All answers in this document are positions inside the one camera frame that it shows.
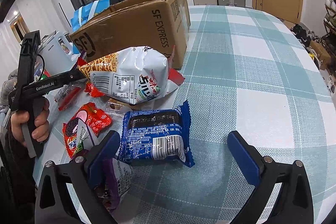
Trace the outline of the person's left hand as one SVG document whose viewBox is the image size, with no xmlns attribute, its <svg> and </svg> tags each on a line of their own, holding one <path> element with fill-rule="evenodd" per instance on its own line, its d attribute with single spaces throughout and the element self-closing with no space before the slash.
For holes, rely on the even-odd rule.
<svg viewBox="0 0 336 224">
<path fill-rule="evenodd" d="M 50 103 L 47 98 L 43 97 L 43 108 L 41 113 L 35 118 L 34 124 L 36 129 L 31 133 L 31 136 L 36 141 L 43 142 L 49 137 L 49 106 Z M 29 121 L 29 113 L 27 111 L 16 111 L 11 116 L 11 132 L 13 137 L 21 143 L 24 147 L 26 147 L 26 142 L 22 133 L 21 124 L 24 124 Z"/>
</svg>

